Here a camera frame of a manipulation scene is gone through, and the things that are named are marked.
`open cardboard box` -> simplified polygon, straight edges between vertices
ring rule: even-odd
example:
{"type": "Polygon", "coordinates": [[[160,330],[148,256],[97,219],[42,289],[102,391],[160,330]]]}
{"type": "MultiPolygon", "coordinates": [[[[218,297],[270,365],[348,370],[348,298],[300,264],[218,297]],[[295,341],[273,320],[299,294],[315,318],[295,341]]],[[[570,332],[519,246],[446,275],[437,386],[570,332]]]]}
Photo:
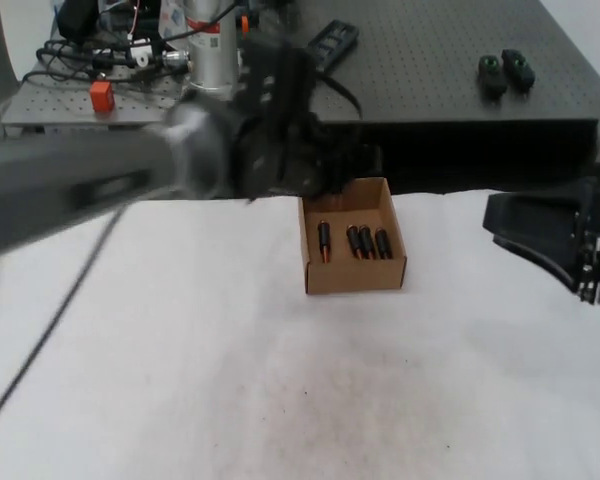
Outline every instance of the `open cardboard box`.
{"type": "Polygon", "coordinates": [[[301,199],[300,235],[308,294],[402,288],[407,256],[391,192],[384,178],[355,180],[342,195],[324,196],[318,200],[301,199]],[[329,263],[323,263],[320,253],[318,225],[321,221],[328,222],[331,227],[329,263]],[[347,239],[349,225],[367,225],[372,232],[379,227],[384,228],[389,236],[393,259],[355,258],[347,239]]]}

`cable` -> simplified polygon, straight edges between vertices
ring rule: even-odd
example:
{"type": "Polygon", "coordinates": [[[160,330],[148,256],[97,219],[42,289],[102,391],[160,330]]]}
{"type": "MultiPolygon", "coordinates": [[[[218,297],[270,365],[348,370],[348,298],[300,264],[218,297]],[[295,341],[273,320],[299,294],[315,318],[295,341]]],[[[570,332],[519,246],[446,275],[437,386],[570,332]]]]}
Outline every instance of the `cable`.
{"type": "Polygon", "coordinates": [[[54,60],[56,60],[56,59],[60,60],[60,62],[68,70],[73,70],[74,76],[77,75],[78,73],[84,71],[84,69],[87,68],[92,63],[92,60],[90,60],[87,63],[85,63],[82,67],[80,67],[79,69],[75,69],[72,65],[69,65],[67,62],[65,62],[64,61],[65,54],[62,53],[62,50],[64,48],[68,47],[69,44],[70,44],[70,42],[68,40],[47,40],[46,42],[44,42],[44,48],[38,49],[38,51],[36,52],[36,57],[38,58],[38,61],[46,67],[47,71],[49,72],[49,76],[56,82],[66,82],[67,79],[60,78],[58,75],[56,75],[52,71],[51,64],[53,63],[54,60]],[[55,50],[50,47],[51,45],[60,45],[60,48],[58,50],[55,50]],[[51,60],[49,60],[48,62],[45,63],[44,59],[42,58],[42,55],[43,54],[51,55],[51,52],[54,52],[53,57],[51,58],[51,60]]]}
{"type": "MultiPolygon", "coordinates": [[[[329,77],[323,72],[317,72],[317,78],[318,80],[321,80],[327,87],[329,87],[331,90],[333,90],[346,101],[348,101],[351,105],[353,105],[353,108],[355,108],[356,112],[358,113],[358,117],[360,118],[360,120],[362,120],[362,105],[360,105],[360,102],[358,101],[356,96],[353,93],[351,93],[351,91],[347,87],[345,87],[340,82],[334,80],[333,78],[329,77]]],[[[351,134],[342,142],[340,149],[347,150],[356,145],[358,143],[361,133],[362,122],[358,122],[353,127],[351,134]]]]}
{"type": "Polygon", "coordinates": [[[67,311],[67,308],[69,308],[69,305],[71,305],[71,302],[75,298],[76,293],[78,293],[80,287],[84,284],[84,281],[89,275],[91,269],[93,268],[93,265],[100,256],[100,253],[102,253],[103,247],[107,243],[107,240],[109,240],[109,238],[111,237],[111,232],[113,231],[115,226],[120,222],[120,219],[122,218],[122,215],[124,214],[125,210],[126,207],[121,208],[114,214],[113,218],[109,220],[109,223],[100,234],[100,237],[98,237],[98,241],[91,250],[89,257],[87,257],[87,261],[82,267],[82,270],[80,270],[80,273],[74,281],[73,286],[69,289],[69,292],[62,300],[60,307],[58,308],[55,315],[47,325],[47,328],[44,330],[44,332],[42,332],[42,335],[34,345],[33,350],[31,350],[31,352],[29,352],[29,355],[27,355],[27,358],[18,370],[18,373],[11,380],[11,382],[7,386],[7,389],[0,396],[0,414],[4,410],[5,406],[13,396],[20,383],[22,383],[22,380],[24,379],[25,375],[27,374],[33,363],[36,361],[40,353],[42,352],[42,349],[46,346],[47,342],[51,338],[51,335],[53,335],[53,333],[55,332],[56,328],[58,327],[58,324],[60,323],[62,317],[67,311]]]}
{"type": "Polygon", "coordinates": [[[136,13],[133,16],[133,25],[131,26],[131,30],[129,30],[129,39],[133,39],[133,34],[136,31],[136,27],[138,26],[138,13],[140,12],[140,0],[136,2],[136,13]]]}
{"type": "Polygon", "coordinates": [[[152,40],[152,41],[148,41],[148,42],[139,42],[134,44],[134,47],[147,47],[147,46],[156,46],[156,45],[163,45],[164,43],[167,42],[173,42],[174,40],[182,40],[183,38],[188,38],[192,35],[196,35],[198,33],[202,33],[206,30],[208,30],[209,28],[215,26],[216,24],[220,23],[220,21],[226,17],[227,15],[229,15],[236,7],[237,7],[237,3],[234,2],[231,5],[229,5],[227,8],[225,8],[222,12],[220,12],[216,17],[212,18],[211,20],[209,20],[209,23],[207,23],[204,27],[200,27],[200,28],[195,28],[193,30],[191,30],[190,32],[185,32],[185,33],[179,33],[178,35],[173,35],[171,37],[165,37],[165,38],[161,38],[160,40],[152,40]]]}
{"type": "MultiPolygon", "coordinates": [[[[45,46],[47,46],[47,44],[50,43],[55,43],[56,41],[48,41],[45,42],[45,46]]],[[[89,66],[91,66],[94,62],[94,60],[96,60],[97,58],[99,58],[101,55],[104,55],[104,50],[101,49],[100,52],[98,52],[96,55],[93,56],[93,58],[89,58],[87,59],[86,57],[77,57],[77,56],[69,56],[69,58],[73,59],[73,60],[78,60],[81,59],[82,61],[84,61],[84,64],[82,66],[80,66],[79,68],[74,68],[71,65],[67,64],[64,59],[63,59],[63,55],[59,55],[60,51],[62,50],[62,48],[68,46],[68,42],[66,44],[61,44],[61,48],[59,49],[58,52],[56,52],[53,57],[51,58],[51,60],[49,60],[49,62],[47,62],[45,64],[44,59],[42,58],[43,55],[50,55],[50,52],[47,52],[45,49],[39,49],[36,52],[36,56],[38,58],[38,60],[40,61],[40,63],[42,63],[43,65],[46,66],[46,70],[43,72],[42,70],[36,70],[33,72],[29,72],[27,74],[25,74],[24,77],[22,77],[22,82],[26,82],[27,80],[29,80],[29,78],[31,77],[36,77],[39,76],[41,73],[44,73],[46,76],[52,78],[53,80],[55,80],[56,82],[66,82],[69,80],[82,80],[81,78],[78,77],[78,75],[80,73],[85,73],[87,75],[89,75],[88,72],[86,72],[87,68],[89,66]],[[66,74],[64,72],[58,72],[55,71],[51,68],[51,63],[55,60],[55,59],[60,60],[63,65],[65,67],[67,67],[67,69],[69,70],[73,70],[73,72],[71,74],[66,74]]]]}
{"type": "MultiPolygon", "coordinates": [[[[184,73],[187,73],[188,71],[189,71],[188,67],[182,67],[181,69],[170,70],[170,71],[162,72],[162,73],[156,73],[154,75],[148,75],[148,76],[138,75],[136,78],[107,78],[107,82],[113,83],[113,84],[153,82],[154,80],[159,80],[160,78],[182,75],[184,73]]],[[[89,72],[86,72],[86,71],[78,72],[78,73],[84,73],[85,75],[89,75],[89,72]]],[[[22,81],[26,82],[27,80],[29,80],[32,77],[50,77],[51,75],[57,76],[58,78],[61,79],[61,81],[75,80],[78,82],[93,83],[93,81],[95,80],[95,77],[94,78],[91,78],[91,77],[85,78],[85,77],[74,76],[74,74],[70,75],[68,73],[63,73],[63,72],[34,70],[33,72],[29,72],[24,77],[22,77],[22,81]]]]}
{"type": "MultiPolygon", "coordinates": [[[[77,54],[77,53],[60,52],[59,50],[56,50],[53,48],[51,48],[51,49],[39,48],[36,51],[36,57],[37,57],[38,61],[43,64],[44,64],[44,61],[43,61],[42,57],[44,55],[53,55],[54,58],[52,59],[52,61],[55,58],[64,58],[67,60],[74,60],[77,62],[93,62],[96,58],[98,58],[98,55],[103,54],[104,53],[103,50],[106,50],[106,49],[100,48],[99,50],[100,50],[100,52],[98,52],[97,54],[88,56],[88,55],[81,55],[81,54],[77,54]]],[[[119,65],[122,67],[133,68],[136,66],[136,62],[134,60],[127,60],[127,59],[102,58],[102,59],[100,59],[100,61],[102,63],[106,63],[106,64],[110,64],[110,65],[119,65]]]]}

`black mount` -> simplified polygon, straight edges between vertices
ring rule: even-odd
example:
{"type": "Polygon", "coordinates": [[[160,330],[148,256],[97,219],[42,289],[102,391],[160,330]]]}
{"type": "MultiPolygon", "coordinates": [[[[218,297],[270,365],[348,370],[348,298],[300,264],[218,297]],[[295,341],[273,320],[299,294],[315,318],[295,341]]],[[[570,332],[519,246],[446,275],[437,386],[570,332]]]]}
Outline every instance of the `black mount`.
{"type": "Polygon", "coordinates": [[[483,226],[496,244],[544,268],[582,301],[600,303],[600,174],[491,195],[483,226]]]}

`black holder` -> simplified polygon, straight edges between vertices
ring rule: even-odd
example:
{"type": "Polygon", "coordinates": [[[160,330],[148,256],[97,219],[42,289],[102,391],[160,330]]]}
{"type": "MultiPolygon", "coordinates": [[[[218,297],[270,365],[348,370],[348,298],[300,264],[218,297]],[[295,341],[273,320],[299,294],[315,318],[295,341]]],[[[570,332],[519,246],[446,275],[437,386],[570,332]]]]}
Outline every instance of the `black holder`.
{"type": "Polygon", "coordinates": [[[480,57],[478,81],[485,95],[492,100],[498,100],[509,88],[498,57],[494,55],[480,57]]]}
{"type": "Polygon", "coordinates": [[[307,50],[316,59],[319,72],[333,68],[353,48],[360,31],[345,22],[333,20],[307,45],[307,50]]]}
{"type": "Polygon", "coordinates": [[[502,65],[505,73],[518,90],[528,92],[536,81],[536,74],[527,59],[518,50],[503,50],[502,65]]]}

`metal post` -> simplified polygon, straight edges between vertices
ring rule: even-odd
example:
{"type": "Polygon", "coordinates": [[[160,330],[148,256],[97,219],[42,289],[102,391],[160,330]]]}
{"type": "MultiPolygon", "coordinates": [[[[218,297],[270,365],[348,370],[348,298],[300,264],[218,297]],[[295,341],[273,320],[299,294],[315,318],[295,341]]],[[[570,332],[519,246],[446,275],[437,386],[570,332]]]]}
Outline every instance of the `metal post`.
{"type": "MultiPolygon", "coordinates": [[[[208,25],[233,0],[183,0],[189,30],[208,25]]],[[[238,78],[238,47],[235,15],[229,13],[218,25],[188,39],[193,63],[190,87],[223,100],[233,96],[238,78]]]]}

